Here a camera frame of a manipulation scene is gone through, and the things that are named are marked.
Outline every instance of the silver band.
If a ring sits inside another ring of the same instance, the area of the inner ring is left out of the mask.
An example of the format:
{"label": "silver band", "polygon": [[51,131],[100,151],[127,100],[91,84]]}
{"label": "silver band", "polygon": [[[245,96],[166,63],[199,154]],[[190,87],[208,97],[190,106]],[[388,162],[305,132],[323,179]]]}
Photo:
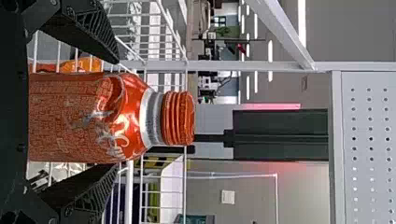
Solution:
{"label": "silver band", "polygon": [[146,148],[164,145],[161,133],[161,109],[163,94],[148,88],[143,93],[140,111],[139,126],[143,144]]}

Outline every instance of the orange jar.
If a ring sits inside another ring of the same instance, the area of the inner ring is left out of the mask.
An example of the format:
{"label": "orange jar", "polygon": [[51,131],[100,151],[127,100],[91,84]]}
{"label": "orange jar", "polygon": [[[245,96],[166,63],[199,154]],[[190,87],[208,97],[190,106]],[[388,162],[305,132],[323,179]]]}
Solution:
{"label": "orange jar", "polygon": [[[102,71],[102,60],[96,57],[84,57],[78,59],[78,72],[100,72]],[[37,63],[35,66],[37,73],[54,73],[56,72],[56,63]],[[33,64],[29,63],[29,73],[33,71]],[[76,61],[68,60],[59,64],[61,73],[76,72]]]}
{"label": "orange jar", "polygon": [[153,146],[189,145],[194,103],[155,92],[133,74],[31,74],[29,159],[111,163]]}

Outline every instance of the orange lid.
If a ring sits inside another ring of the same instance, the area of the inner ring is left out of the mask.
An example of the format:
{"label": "orange lid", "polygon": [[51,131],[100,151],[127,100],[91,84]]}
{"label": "orange lid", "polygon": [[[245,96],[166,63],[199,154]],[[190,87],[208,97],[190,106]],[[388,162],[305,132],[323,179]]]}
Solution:
{"label": "orange lid", "polygon": [[187,146],[194,140],[195,106],[187,92],[169,91],[163,97],[161,132],[168,146]]}

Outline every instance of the white railing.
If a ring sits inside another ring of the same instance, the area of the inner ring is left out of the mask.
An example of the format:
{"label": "white railing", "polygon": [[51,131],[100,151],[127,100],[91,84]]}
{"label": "white railing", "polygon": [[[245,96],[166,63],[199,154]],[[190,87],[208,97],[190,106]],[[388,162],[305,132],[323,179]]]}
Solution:
{"label": "white railing", "polygon": [[[112,24],[113,30],[116,34],[115,37],[119,42],[119,47],[126,49],[127,52],[127,55],[121,55],[121,58],[126,57],[128,61],[136,61],[137,63],[142,64],[151,61],[187,61],[186,50],[184,46],[181,45],[180,35],[178,34],[178,31],[174,30],[173,19],[169,11],[163,7],[161,1],[106,0],[102,3],[108,11],[107,16],[110,18],[110,21],[113,19],[117,20],[117,24]],[[125,13],[125,11],[119,13],[111,10],[111,8],[115,7],[116,4],[126,4],[127,13]],[[145,7],[147,11],[142,12],[142,7]],[[122,18],[125,18],[124,24],[121,23]],[[105,64],[105,67],[110,68],[111,72],[120,69],[120,66],[118,65]],[[187,71],[159,73],[158,71],[145,69],[138,75],[141,76],[142,79],[155,91],[166,92],[170,90],[187,90]],[[163,84],[159,82],[160,77],[163,77],[164,79]],[[120,167],[119,181],[115,188],[120,189],[120,185],[122,184],[121,177],[125,176],[125,209],[123,223],[130,224],[133,220],[134,183],[139,184],[140,186],[139,212],[138,214],[134,214],[134,216],[139,216],[139,224],[153,223],[148,218],[148,210],[150,209],[155,209],[160,213],[166,214],[182,214],[184,217],[183,220],[186,220],[187,148],[184,148],[184,153],[179,155],[173,154],[172,156],[178,156],[178,159],[176,161],[165,162],[167,162],[167,165],[169,166],[172,164],[180,164],[180,175],[164,176],[161,174],[161,170],[146,169],[144,165],[145,162],[156,162],[156,160],[145,160],[145,155],[142,155],[140,158],[140,168],[134,168],[133,161],[127,161],[125,167]],[[179,190],[149,190],[149,183],[160,183],[172,180],[175,180],[174,182],[178,183]],[[177,206],[165,206],[160,202],[159,206],[154,206],[149,204],[150,194],[158,194],[160,197],[171,196],[172,198],[179,198],[180,204]],[[113,190],[109,202],[110,206],[112,205],[114,198]],[[108,215],[111,215],[110,218],[106,218],[104,213],[102,223],[119,224],[122,217],[120,216],[120,209],[117,210],[117,214],[107,212]]]}

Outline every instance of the perforated metal panel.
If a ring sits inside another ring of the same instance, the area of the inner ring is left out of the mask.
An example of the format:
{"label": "perforated metal panel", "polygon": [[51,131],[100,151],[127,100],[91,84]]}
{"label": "perforated metal panel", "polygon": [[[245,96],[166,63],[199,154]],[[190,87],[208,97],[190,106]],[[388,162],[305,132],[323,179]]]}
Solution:
{"label": "perforated metal panel", "polygon": [[[353,72],[342,73],[338,78],[339,82],[332,83],[333,141],[341,143],[333,143],[333,159],[335,171],[343,170],[338,174],[343,179],[335,182],[335,194],[343,193],[337,190],[344,189],[345,216],[341,222],[393,224],[396,219],[396,136],[393,131],[396,73]],[[334,95],[339,95],[341,102],[337,102]],[[336,201],[338,208],[343,207],[342,201]]]}

